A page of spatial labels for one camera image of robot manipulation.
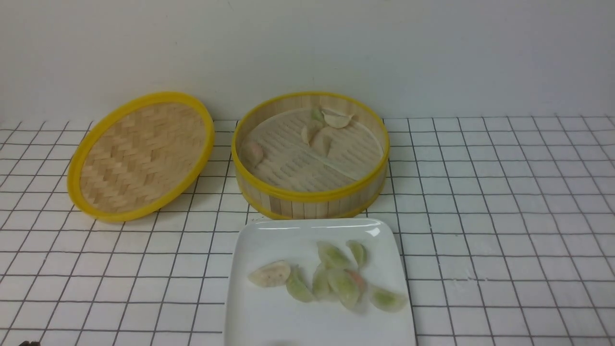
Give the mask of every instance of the dumpling wrapper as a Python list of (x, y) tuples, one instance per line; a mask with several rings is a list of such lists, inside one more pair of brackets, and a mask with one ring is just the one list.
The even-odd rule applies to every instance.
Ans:
[(365, 266), (365, 262), (367, 262), (367, 252), (365, 251), (363, 244), (356, 240), (349, 240), (346, 242), (346, 246), (350, 248), (350, 251), (354, 256), (354, 260), (357, 262), (357, 267), (359, 269), (363, 268), (363, 266)]
[(330, 268), (348, 269), (352, 263), (335, 245), (326, 241), (316, 242), (318, 246), (318, 257), (320, 261)]
[(321, 125), (325, 125), (325, 117), (323, 115), (323, 112), (320, 108), (312, 108), (312, 119), (318, 121), (319, 123), (321, 123)]
[(342, 305), (348, 310), (352, 310), (361, 296), (356, 281), (347, 271), (342, 269), (329, 270), (327, 277), (331, 289), (338, 296)]
[(276, 287), (286, 283), (290, 276), (290, 264), (285, 260), (269, 263), (248, 275), (251, 283), (262, 287)]
[(300, 302), (309, 303), (314, 300), (314, 295), (303, 281), (297, 266), (292, 267), (290, 270), (290, 276), (286, 280), (286, 290), (291, 297)]
[(321, 263), (316, 268), (314, 276), (312, 277), (312, 293), (316, 299), (320, 300), (328, 296), (330, 292), (327, 269), (325, 265)]
[(327, 157), (331, 148), (331, 141), (332, 139), (328, 135), (318, 136), (314, 139), (312, 148), (318, 155)]
[(363, 294), (365, 292), (365, 288), (367, 287), (367, 283), (365, 282), (365, 279), (363, 279), (361, 274), (359, 274), (359, 272), (356, 272), (352, 269), (344, 269), (344, 271), (350, 274), (354, 282), (356, 282), (357, 286), (359, 287), (359, 293)]
[(323, 128), (322, 123), (316, 120), (312, 120), (309, 123), (307, 123), (305, 126), (303, 126), (303, 128), (301, 129), (301, 140), (303, 141), (303, 143), (309, 145), (309, 142), (312, 141), (312, 138), (314, 138), (314, 136), (322, 128)]
[(383, 288), (370, 286), (370, 302), (378, 309), (385, 312), (398, 312), (406, 305), (406, 297), (389, 292)]
[(350, 124), (354, 115), (333, 115), (325, 113), (325, 123), (334, 129), (343, 129)]
[(260, 144), (249, 141), (241, 146), (242, 157), (250, 168), (256, 167), (264, 158), (263, 147)]

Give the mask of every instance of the yellow rim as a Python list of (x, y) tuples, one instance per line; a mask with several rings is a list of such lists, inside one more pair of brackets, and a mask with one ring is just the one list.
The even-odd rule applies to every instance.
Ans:
[[(361, 214), (364, 210), (367, 209), (367, 207), (371, 206), (371, 204), (376, 201), (378, 196), (380, 196), (380, 193), (382, 192), (385, 183), (386, 183), (386, 179), (383, 180), (383, 183), (378, 188), (378, 191), (367, 202), (362, 204), (357, 209), (353, 209), (353, 210), (351, 210), (349, 212), (345, 212), (344, 214), (333, 215), (331, 217), (328, 217), (328, 219), (344, 218), (344, 217), (355, 217), (355, 216)], [(256, 211), (258, 211), (259, 213), (265, 215), (266, 217), (269, 217), (272, 220), (291, 220), (292, 219), (291, 217), (280, 215), (280, 214), (276, 214), (275, 212), (272, 212), (269, 209), (265, 209), (262, 205), (258, 204), (254, 199), (252, 199), (250, 196), (248, 196), (248, 194), (246, 194), (244, 192), (244, 189), (241, 188), (241, 185), (239, 185), (239, 191), (241, 191), (241, 194), (244, 196), (245, 200), (248, 201), (248, 203), (250, 203), (252, 208), (256, 209)]]
[[(237, 133), (239, 132), (239, 130), (241, 129), (241, 127), (244, 125), (244, 122), (246, 122), (247, 119), (249, 119), (251, 117), (252, 114), (254, 114), (254, 112), (256, 112), (257, 110), (259, 110), (260, 108), (269, 105), (271, 103), (277, 102), (279, 100), (282, 99), (286, 99), (289, 97), (297, 97), (297, 96), (310, 96), (310, 95), (324, 95), (324, 96), (332, 96), (332, 97), (338, 97), (339, 99), (344, 99), (347, 101), (350, 101), (354, 104), (356, 104), (357, 106), (363, 108), (369, 115), (371, 115), (372, 117), (374, 117), (376, 120), (378, 120), (378, 124), (380, 125), (382, 131), (386, 134), (385, 136), (385, 141), (386, 141), (386, 145), (383, 148), (383, 157), (382, 159), (380, 159), (380, 162), (378, 163), (378, 165), (376, 166), (376, 168), (371, 171), (366, 177), (364, 177), (361, 180), (358, 180), (350, 185), (347, 185), (345, 187), (342, 188), (337, 188), (335, 190), (330, 190), (330, 191), (320, 191), (320, 192), (298, 192), (298, 191), (291, 191), (291, 190), (286, 190), (283, 188), (278, 188), (278, 187), (274, 187), (271, 186), (267, 183), (265, 183), (264, 181), (260, 180), (259, 178), (256, 178), (254, 175), (252, 175), (245, 167), (244, 165), (241, 163), (241, 161), (239, 161), (239, 155), (237, 154), (237, 147), (236, 147), (236, 141), (237, 141)], [(388, 136), (388, 132), (386, 130), (386, 127), (384, 127), (384, 123), (382, 121), (382, 119), (380, 119), (380, 117), (378, 115), (376, 115), (376, 113), (374, 113), (374, 111), (372, 111), (369, 107), (367, 107), (366, 105), (362, 104), (361, 102), (352, 99), (348, 96), (344, 96), (344, 95), (339, 95), (339, 94), (334, 94), (332, 92), (320, 92), (320, 91), (307, 91), (307, 92), (295, 92), (293, 94), (285, 94), (285, 95), (281, 95), (278, 96), (276, 98), (270, 99), (268, 101), (265, 101), (263, 103), (261, 103), (260, 105), (256, 106), (255, 108), (253, 108), (247, 115), (244, 116), (244, 118), (239, 122), (239, 124), (237, 125), (237, 128), (235, 129), (235, 133), (233, 134), (232, 137), (232, 143), (231, 143), (231, 153), (232, 153), (232, 158), (233, 161), (235, 162), (235, 167), (237, 169), (237, 171), (239, 172), (239, 174), (245, 179), (247, 180), (250, 185), (254, 186), (256, 189), (258, 189), (259, 191), (272, 196), (272, 197), (276, 197), (279, 199), (284, 199), (284, 200), (289, 200), (289, 201), (293, 201), (293, 202), (304, 202), (304, 203), (319, 203), (319, 202), (327, 202), (327, 201), (331, 201), (334, 199), (340, 199), (342, 197), (351, 195), (359, 190), (361, 190), (366, 184), (369, 184), (377, 175), (379, 172), (381, 172), (381, 170), (385, 167), (385, 165), (388, 162), (389, 159), (389, 136)]]
[[(83, 165), (85, 163), (85, 159), (96, 141), (98, 141), (98, 139), (109, 129), (109, 127), (115, 124), (126, 114), (132, 113), (135, 110), (143, 108), (145, 106), (165, 102), (183, 103), (189, 107), (192, 107), (200, 114), (205, 124), (205, 131), (207, 133), (205, 147), (197, 163), (194, 165), (190, 173), (173, 190), (169, 191), (166, 195), (160, 197), (155, 202), (145, 207), (129, 212), (113, 214), (99, 211), (98, 209), (91, 206), (85, 200), (83, 194), (81, 193), (80, 176), (81, 169), (83, 168)], [(175, 199), (177, 196), (179, 196), (180, 193), (185, 191), (188, 186), (190, 186), (190, 184), (199, 176), (199, 173), (203, 170), (203, 167), (205, 167), (205, 164), (207, 163), (207, 160), (212, 153), (214, 139), (215, 131), (213, 129), (212, 117), (209, 115), (209, 112), (207, 111), (205, 106), (203, 106), (203, 104), (198, 99), (190, 95), (183, 94), (180, 92), (160, 92), (156, 94), (149, 94), (140, 97), (139, 99), (132, 100), (131, 102), (126, 103), (125, 105), (114, 110), (104, 119), (102, 119), (96, 126), (94, 126), (90, 133), (87, 134), (81, 144), (79, 144), (68, 167), (68, 178), (66, 183), (68, 188), (68, 195), (70, 196), (76, 207), (78, 207), (82, 212), (96, 219), (108, 222), (122, 222), (138, 219), (162, 208), (163, 206), (171, 202), (173, 199)]]

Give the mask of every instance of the white plate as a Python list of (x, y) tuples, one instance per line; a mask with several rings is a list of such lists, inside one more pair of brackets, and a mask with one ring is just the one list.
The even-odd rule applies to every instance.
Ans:
[(325, 219), (257, 222), (239, 233), (229, 279), (225, 346), (415, 346), (410, 302), (397, 313), (378, 310), (367, 296), (360, 313), (339, 302), (301, 303), (285, 286), (259, 288), (248, 281), (253, 270), (284, 259), (303, 269), (311, 287), (318, 259), (316, 241), (337, 245), (353, 259), (346, 241), (367, 249), (363, 277), (382, 288), (408, 295), (399, 251), (391, 229), (376, 219)]

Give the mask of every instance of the white grid surface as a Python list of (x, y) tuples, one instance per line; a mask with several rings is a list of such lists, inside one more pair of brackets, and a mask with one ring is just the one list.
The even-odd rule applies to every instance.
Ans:
[[(418, 345), (615, 345), (615, 121), (385, 121), (361, 217), (396, 232)], [(239, 194), (216, 121), (201, 177), (157, 213), (94, 222), (66, 194), (90, 123), (0, 125), (0, 344), (222, 346)]]

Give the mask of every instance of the bamboo steamer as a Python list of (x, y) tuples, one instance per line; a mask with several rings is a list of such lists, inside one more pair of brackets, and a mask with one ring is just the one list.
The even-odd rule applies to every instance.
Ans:
[[(325, 126), (310, 142), (301, 130), (313, 122), (312, 110), (352, 116), (342, 129)], [(316, 142), (331, 140), (319, 155)], [(256, 166), (248, 147), (264, 158)], [(237, 125), (232, 145), (237, 183), (244, 198), (272, 219), (353, 217), (383, 189), (389, 136), (382, 120), (364, 104), (338, 94), (300, 92), (258, 105)]]
[(161, 92), (133, 100), (81, 142), (69, 165), (68, 194), (95, 219), (143, 217), (198, 177), (214, 136), (207, 109), (190, 95)]

